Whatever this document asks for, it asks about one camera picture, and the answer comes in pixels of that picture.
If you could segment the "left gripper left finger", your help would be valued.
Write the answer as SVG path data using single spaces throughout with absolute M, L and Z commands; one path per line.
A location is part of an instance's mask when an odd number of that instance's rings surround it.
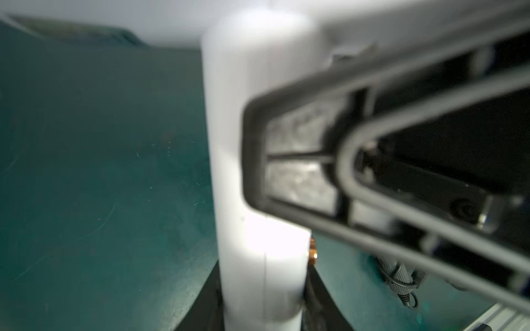
M 224 307 L 217 262 L 195 301 L 174 331 L 223 331 Z

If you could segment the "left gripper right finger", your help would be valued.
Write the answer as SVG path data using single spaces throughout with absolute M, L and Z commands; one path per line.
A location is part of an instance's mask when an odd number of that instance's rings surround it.
M 302 310 L 302 330 L 354 331 L 336 306 L 315 266 L 307 268 Z

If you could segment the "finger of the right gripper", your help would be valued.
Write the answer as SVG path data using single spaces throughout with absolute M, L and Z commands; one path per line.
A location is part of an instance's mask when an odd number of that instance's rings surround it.
M 270 215 L 529 311 L 529 18 L 467 20 L 254 99 Z

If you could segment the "white hair dryer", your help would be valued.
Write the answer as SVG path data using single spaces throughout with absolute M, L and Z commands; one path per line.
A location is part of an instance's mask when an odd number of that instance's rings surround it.
M 243 173 L 247 106 L 322 69 L 327 37 L 299 12 L 261 6 L 220 19 L 202 64 L 222 314 L 227 330 L 300 330 L 311 231 L 270 215 Z

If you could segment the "black hair dryer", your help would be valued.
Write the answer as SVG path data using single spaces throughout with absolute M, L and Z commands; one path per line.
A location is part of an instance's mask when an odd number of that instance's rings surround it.
M 415 310 L 419 304 L 415 290 L 426 279 L 426 273 L 418 269 L 410 273 L 403 263 L 394 258 L 378 256 L 375 262 L 385 284 L 397 295 L 405 307 Z

